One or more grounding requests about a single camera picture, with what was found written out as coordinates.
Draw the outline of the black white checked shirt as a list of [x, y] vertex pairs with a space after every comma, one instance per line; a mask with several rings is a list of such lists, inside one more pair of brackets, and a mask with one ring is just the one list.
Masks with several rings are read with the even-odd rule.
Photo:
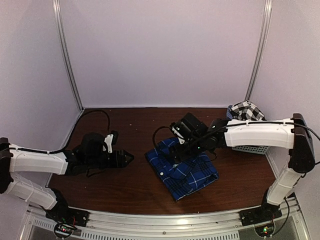
[[265, 115], [251, 101], [246, 100], [232, 105], [233, 119], [236, 120], [252, 120], [265, 121]]

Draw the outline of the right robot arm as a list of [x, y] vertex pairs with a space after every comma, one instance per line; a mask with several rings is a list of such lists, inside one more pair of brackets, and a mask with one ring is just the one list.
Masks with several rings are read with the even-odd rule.
[[282, 120], [215, 119], [210, 126], [187, 113], [170, 128], [178, 143], [169, 147], [169, 155], [179, 162], [203, 151], [225, 147], [267, 146], [289, 150], [289, 160], [256, 210], [261, 221], [268, 220], [299, 179], [316, 166], [313, 131], [300, 113]]

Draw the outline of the light blue plastic basket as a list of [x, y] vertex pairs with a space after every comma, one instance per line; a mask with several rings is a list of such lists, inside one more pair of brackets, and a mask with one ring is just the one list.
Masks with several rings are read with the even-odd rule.
[[244, 153], [265, 155], [269, 148], [269, 146], [241, 145], [232, 147], [232, 150]]

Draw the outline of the small blue gingham shirt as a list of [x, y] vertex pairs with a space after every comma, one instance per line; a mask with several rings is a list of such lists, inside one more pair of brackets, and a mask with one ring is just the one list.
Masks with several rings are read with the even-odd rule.
[[233, 117], [233, 112], [232, 112], [232, 105], [229, 105], [229, 106], [227, 107], [226, 118], [227, 118], [227, 119], [231, 119], [231, 120], [234, 118], [234, 117]]

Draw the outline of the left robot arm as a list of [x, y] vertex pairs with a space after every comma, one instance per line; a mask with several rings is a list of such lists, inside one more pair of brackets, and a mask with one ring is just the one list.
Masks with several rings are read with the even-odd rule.
[[55, 189], [43, 188], [18, 175], [19, 172], [41, 172], [63, 176], [86, 174], [91, 170], [125, 168], [134, 156], [125, 150], [115, 150], [118, 132], [103, 136], [88, 133], [72, 150], [44, 151], [10, 144], [0, 139], [0, 192], [12, 194], [26, 202], [41, 206], [61, 222], [72, 218], [72, 211], [62, 194]]

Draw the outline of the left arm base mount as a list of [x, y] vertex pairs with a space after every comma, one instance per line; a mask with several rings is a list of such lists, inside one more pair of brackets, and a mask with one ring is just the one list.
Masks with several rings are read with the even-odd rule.
[[89, 212], [69, 207], [67, 200], [59, 190], [54, 188], [51, 188], [51, 190], [56, 196], [57, 203], [52, 209], [44, 209], [46, 212], [45, 216], [57, 223], [63, 223], [73, 227], [86, 227]]

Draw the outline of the blue plaid long sleeve shirt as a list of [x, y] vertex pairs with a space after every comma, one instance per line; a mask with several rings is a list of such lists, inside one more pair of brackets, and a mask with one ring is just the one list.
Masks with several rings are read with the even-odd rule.
[[160, 141], [156, 148], [145, 153], [146, 160], [175, 201], [205, 188], [220, 177], [212, 161], [204, 152], [176, 163], [168, 154], [170, 147], [176, 147], [179, 144], [178, 138], [170, 137]]

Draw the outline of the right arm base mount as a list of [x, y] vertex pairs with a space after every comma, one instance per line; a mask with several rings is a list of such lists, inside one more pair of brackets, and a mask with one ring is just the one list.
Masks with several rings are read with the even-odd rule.
[[267, 194], [263, 196], [262, 203], [258, 207], [241, 210], [240, 221], [243, 227], [272, 221], [282, 216], [280, 205], [267, 203]]

